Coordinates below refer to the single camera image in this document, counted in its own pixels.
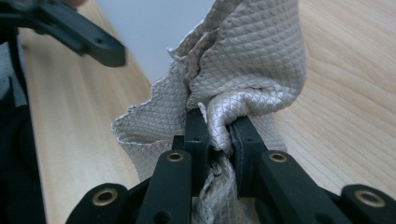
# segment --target crumpled cloth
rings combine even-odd
[[[184,134],[186,112],[200,107],[212,145],[222,153],[193,201],[192,222],[257,222],[252,201],[236,196],[225,127],[248,115],[269,149],[286,150],[272,113],[290,105],[305,81],[298,0],[217,0],[169,52],[169,75],[152,85],[147,102],[115,119],[112,132],[144,180],[173,136]]]

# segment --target black fabric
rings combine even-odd
[[[0,118],[0,223],[45,223],[28,105]]]

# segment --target table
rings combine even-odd
[[[300,0],[307,81],[275,114],[289,153],[325,189],[362,183],[396,198],[396,3]],[[113,33],[94,1],[80,13]],[[106,182],[131,188],[134,166],[109,126],[149,97],[132,57],[107,68],[51,37],[23,31],[48,223],[63,223]]]

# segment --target wood grain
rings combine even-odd
[[[396,198],[396,2],[299,7],[307,80],[275,114],[289,153],[325,189],[362,183]],[[93,1],[80,12],[112,32]],[[132,59],[106,68],[51,37],[22,37],[47,219],[62,223],[96,185],[137,183],[109,124],[146,100],[149,84]]]
[[[93,1],[79,12],[114,33]],[[149,83],[132,58],[125,67],[108,68],[50,36],[21,35],[47,220],[65,223],[97,185],[138,183],[110,123],[147,100]]]

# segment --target quilted fabric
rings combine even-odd
[[[269,149],[286,149],[272,113],[290,105],[304,85],[297,0],[217,0],[170,54],[169,76],[153,84],[147,102],[112,122],[113,133],[144,180],[173,136],[184,133],[186,112],[199,106],[212,145],[223,153],[194,200],[193,222],[257,221],[251,201],[236,198],[225,126],[249,115]]]

